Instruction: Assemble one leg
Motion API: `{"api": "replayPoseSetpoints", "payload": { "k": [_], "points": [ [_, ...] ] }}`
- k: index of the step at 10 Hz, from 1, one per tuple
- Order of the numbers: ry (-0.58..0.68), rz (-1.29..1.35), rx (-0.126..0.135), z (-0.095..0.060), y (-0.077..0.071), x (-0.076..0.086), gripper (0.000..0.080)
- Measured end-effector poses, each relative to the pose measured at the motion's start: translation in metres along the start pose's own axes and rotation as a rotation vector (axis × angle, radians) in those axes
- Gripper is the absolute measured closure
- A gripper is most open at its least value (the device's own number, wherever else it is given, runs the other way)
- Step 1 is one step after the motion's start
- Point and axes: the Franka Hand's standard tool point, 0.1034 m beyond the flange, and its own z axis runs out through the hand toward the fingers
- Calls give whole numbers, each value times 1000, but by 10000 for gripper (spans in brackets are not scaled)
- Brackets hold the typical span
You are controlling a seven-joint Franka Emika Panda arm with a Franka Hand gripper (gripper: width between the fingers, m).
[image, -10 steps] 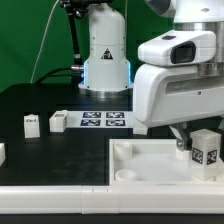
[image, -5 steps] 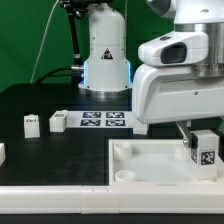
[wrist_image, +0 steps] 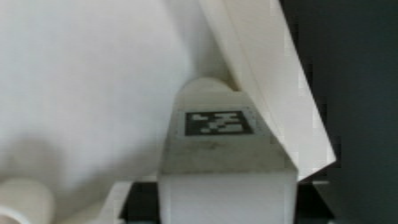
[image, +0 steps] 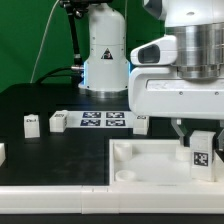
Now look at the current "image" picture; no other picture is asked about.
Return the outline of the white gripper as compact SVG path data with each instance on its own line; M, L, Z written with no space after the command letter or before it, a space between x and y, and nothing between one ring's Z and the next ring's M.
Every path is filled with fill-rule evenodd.
M180 118L224 119L224 75L215 80L186 80L172 63L177 38L165 35L131 51L135 65L129 76L128 101L135 115L167 117L184 145L187 134Z

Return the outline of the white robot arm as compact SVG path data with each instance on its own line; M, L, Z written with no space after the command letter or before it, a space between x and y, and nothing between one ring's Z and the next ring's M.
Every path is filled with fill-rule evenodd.
M71 20L88 17L89 56L78 85L90 95L128 94L140 116L224 121L224 0L59 0Z

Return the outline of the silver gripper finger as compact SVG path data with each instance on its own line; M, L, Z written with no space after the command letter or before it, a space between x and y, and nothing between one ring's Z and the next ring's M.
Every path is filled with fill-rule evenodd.
M219 125L221 130L217 137L217 149L224 150L224 120L220 120Z

